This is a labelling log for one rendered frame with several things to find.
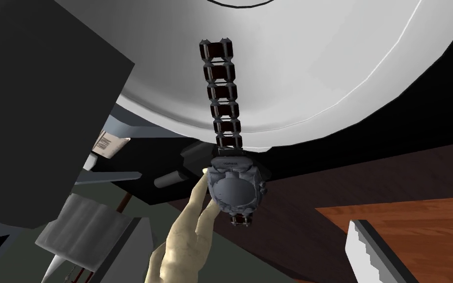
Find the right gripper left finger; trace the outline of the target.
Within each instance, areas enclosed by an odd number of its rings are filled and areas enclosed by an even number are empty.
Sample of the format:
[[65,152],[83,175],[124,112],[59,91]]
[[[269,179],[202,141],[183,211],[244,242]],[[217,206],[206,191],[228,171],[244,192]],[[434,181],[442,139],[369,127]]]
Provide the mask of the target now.
[[92,283],[143,283],[152,251],[149,218],[134,218],[93,274]]

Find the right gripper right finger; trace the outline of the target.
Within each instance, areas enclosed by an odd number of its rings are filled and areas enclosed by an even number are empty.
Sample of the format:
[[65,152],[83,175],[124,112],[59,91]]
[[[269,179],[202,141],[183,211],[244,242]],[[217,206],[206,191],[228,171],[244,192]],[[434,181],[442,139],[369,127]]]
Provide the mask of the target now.
[[419,283],[367,220],[350,220],[345,253],[358,283]]

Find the beige hand-shaped figure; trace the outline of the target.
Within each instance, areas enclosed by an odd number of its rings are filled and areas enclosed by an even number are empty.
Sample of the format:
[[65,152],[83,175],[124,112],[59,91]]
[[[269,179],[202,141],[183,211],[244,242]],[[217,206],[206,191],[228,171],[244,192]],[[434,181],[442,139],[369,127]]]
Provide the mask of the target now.
[[152,252],[144,283],[198,283],[212,244],[213,226],[220,212],[213,200],[206,208],[207,169],[190,199],[172,224],[166,241]]

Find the grey crumpled sheet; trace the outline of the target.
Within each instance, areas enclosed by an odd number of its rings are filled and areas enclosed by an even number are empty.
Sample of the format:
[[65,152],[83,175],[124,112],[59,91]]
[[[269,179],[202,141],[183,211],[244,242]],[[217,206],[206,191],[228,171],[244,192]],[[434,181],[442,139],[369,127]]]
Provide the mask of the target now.
[[97,271],[133,219],[78,194],[66,200],[36,245],[89,271]]

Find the brown wooden table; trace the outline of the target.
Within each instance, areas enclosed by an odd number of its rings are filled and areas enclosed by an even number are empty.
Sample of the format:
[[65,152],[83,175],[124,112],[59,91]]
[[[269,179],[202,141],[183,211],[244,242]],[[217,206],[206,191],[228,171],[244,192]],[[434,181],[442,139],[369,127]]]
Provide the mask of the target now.
[[319,208],[347,231],[367,220],[419,283],[453,283],[453,198]]

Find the small grey cylinder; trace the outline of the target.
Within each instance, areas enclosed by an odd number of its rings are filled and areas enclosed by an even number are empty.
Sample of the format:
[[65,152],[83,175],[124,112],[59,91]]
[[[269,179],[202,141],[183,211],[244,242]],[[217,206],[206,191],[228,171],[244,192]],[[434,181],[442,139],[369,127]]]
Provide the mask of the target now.
[[157,188],[165,188],[173,184],[186,181],[188,179],[188,176],[182,171],[175,170],[166,175],[156,178],[153,183]]

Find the pale box with striped label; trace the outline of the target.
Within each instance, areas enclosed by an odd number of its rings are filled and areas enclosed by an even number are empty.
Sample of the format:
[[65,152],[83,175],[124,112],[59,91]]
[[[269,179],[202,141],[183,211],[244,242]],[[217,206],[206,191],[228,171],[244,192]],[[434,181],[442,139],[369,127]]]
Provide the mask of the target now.
[[92,148],[92,151],[100,156],[110,159],[116,155],[119,150],[130,140],[130,138],[119,138],[105,131],[101,131],[94,147]]

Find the grey wristwatch with dark band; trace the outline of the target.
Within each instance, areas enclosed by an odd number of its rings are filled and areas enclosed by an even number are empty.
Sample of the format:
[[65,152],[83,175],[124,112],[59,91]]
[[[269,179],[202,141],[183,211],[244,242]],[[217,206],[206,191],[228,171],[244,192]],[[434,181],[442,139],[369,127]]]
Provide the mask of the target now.
[[232,41],[202,40],[199,50],[217,146],[207,169],[209,193],[234,226],[249,226],[267,189],[259,167],[243,149]]

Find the dark grey box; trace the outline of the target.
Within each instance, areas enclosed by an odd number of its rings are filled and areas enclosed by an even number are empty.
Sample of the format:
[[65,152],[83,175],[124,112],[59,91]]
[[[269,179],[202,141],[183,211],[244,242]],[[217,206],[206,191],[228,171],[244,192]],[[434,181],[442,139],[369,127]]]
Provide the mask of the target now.
[[57,218],[133,67],[55,0],[0,0],[0,223]]

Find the large white round bowl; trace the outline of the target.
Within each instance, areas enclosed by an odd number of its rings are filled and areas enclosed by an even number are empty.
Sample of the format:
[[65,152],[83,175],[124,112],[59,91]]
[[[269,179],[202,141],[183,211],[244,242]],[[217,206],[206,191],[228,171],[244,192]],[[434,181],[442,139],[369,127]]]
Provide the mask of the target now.
[[453,0],[56,0],[134,62],[117,103],[215,141],[199,43],[233,43],[244,147],[328,136],[397,98],[453,40]]

